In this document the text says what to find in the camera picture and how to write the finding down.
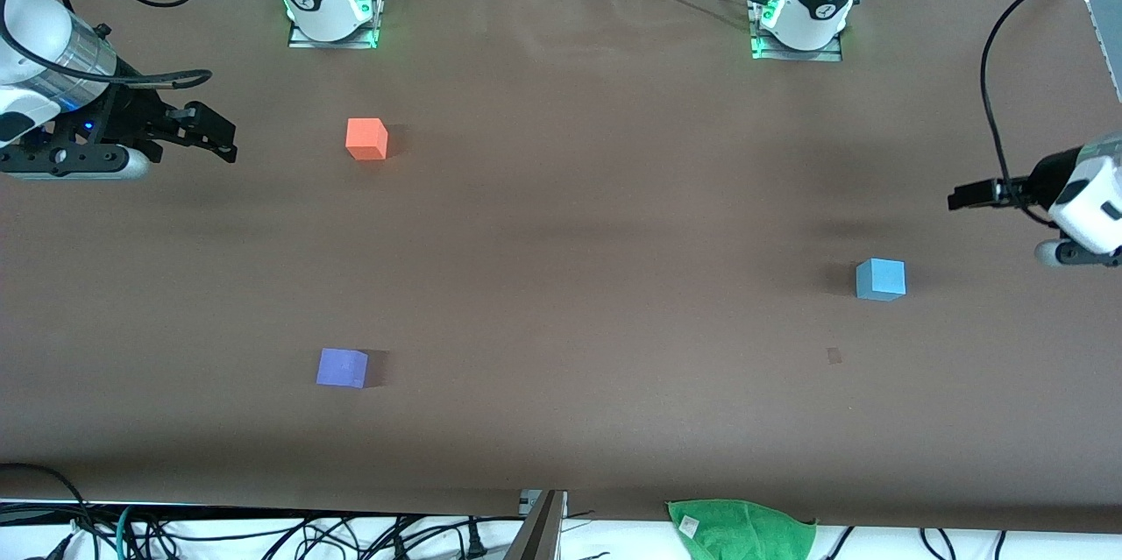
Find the light blue foam cube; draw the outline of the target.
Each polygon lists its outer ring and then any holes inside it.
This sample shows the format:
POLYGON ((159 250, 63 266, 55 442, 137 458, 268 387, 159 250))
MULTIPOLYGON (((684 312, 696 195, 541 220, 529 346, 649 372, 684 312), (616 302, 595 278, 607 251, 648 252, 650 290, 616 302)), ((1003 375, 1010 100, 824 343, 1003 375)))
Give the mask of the light blue foam cube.
POLYGON ((855 269, 855 296, 859 300, 895 301, 905 294, 905 261, 870 258, 855 269))

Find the orange foam cube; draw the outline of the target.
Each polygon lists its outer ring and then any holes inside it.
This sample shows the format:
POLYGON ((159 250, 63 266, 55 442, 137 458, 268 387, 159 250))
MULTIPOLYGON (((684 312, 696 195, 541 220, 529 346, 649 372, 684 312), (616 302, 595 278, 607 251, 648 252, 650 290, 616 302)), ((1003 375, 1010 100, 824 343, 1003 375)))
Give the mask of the orange foam cube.
POLYGON ((388 157, 388 129, 376 117, 347 120, 344 148, 355 160, 385 160, 388 157))

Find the purple foam cube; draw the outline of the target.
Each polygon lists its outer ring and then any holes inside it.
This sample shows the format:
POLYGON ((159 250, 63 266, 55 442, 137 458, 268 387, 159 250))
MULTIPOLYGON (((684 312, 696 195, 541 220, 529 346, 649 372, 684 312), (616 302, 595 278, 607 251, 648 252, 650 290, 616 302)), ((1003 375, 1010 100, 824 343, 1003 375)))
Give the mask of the purple foam cube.
POLYGON ((319 386, 362 389, 367 380, 369 357, 361 350, 323 348, 316 370, 319 386))

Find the green cloth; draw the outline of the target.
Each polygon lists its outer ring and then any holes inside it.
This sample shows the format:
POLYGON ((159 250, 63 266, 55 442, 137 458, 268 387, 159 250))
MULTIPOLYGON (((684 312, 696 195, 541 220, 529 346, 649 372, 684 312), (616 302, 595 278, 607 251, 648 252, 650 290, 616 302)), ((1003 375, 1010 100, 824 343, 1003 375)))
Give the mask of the green cloth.
POLYGON ((670 501, 690 560, 808 560, 816 521, 798 521, 753 501, 670 501))

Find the grey metal post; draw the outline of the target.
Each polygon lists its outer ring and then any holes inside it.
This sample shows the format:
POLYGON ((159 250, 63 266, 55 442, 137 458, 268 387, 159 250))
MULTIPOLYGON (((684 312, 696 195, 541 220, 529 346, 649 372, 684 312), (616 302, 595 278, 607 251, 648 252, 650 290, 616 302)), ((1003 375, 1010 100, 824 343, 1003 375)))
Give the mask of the grey metal post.
POLYGON ((537 492, 528 515, 502 560, 558 560, 558 539, 565 520, 568 492, 537 492))

